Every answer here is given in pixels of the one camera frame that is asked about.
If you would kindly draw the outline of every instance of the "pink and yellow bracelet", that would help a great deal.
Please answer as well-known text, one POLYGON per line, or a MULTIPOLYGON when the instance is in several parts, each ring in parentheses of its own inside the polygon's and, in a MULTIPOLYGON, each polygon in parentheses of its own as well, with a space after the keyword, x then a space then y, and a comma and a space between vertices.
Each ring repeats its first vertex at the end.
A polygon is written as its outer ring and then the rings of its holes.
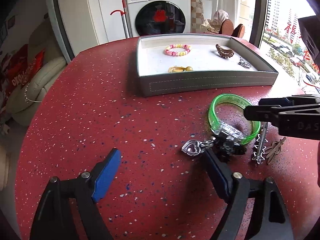
POLYGON ((165 48, 164 52, 169 55, 169 56, 184 56, 187 55, 191 50, 191 46, 190 45, 186 45, 186 44, 172 44, 168 47, 165 48), (182 49, 186 49, 185 51, 170 51, 170 49, 174 49, 174 48, 182 48, 182 49))

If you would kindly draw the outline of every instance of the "washing machine door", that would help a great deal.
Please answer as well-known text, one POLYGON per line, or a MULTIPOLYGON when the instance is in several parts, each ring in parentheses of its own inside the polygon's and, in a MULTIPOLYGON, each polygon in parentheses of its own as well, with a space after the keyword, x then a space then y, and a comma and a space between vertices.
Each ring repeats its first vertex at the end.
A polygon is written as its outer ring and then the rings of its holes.
POLYGON ((148 3, 138 12, 135 27, 139 36, 183 33, 186 19, 181 9, 167 1, 148 3))

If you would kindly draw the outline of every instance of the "red speckled table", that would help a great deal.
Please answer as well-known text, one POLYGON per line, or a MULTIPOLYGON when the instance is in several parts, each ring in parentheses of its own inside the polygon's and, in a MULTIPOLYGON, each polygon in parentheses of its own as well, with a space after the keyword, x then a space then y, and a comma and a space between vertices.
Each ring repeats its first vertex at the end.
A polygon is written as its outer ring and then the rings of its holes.
MULTIPOLYGON (((122 163, 98 207, 115 239, 209 239, 226 204, 217 197, 198 160, 183 154, 181 146, 193 135, 208 138, 206 111, 221 93, 238 94, 253 104, 263 97, 302 93, 275 66, 279 76, 273 87, 143 98, 136 79, 136 43, 133 38, 81 52, 44 98, 24 139, 17 168, 16 210, 23 239, 29 237, 49 178, 75 178, 113 147, 121 151, 122 163)), ((221 112, 228 122, 239 121, 230 110, 221 112)), ((279 138, 276 128, 269 127, 267 139, 279 138)), ((250 161, 251 143, 246 155, 230 162, 231 170, 248 178, 275 178, 297 239, 308 233, 320 215, 317 143, 288 138, 276 161, 260 166, 250 161)), ((248 216, 239 239, 244 237, 248 216)))

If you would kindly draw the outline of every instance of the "washing machine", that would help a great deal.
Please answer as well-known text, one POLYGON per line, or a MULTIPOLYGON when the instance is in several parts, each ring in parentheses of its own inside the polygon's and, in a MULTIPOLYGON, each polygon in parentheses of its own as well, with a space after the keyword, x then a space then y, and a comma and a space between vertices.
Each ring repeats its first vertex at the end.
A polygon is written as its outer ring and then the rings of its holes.
POLYGON ((190 0, 126 0, 132 36, 190 33, 190 0))

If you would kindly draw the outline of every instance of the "green plastic band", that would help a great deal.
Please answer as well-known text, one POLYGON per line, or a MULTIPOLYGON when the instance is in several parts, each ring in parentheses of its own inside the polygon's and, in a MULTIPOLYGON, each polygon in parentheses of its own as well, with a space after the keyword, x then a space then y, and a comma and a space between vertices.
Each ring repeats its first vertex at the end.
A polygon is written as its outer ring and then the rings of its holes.
MULTIPOLYGON (((211 126, 211 130, 215 131, 220 128, 221 122, 215 113, 215 107, 222 103, 229 103, 236 106, 239 106, 242 109, 245 109, 246 106, 251 106, 250 102, 240 96, 233 94, 221 94, 213 99, 209 111, 208 111, 208 119, 211 126)), ((241 140, 240 144, 244 145, 252 141, 253 138, 257 136, 261 129, 261 123, 259 121, 252 121, 252 132, 245 139, 241 140)))

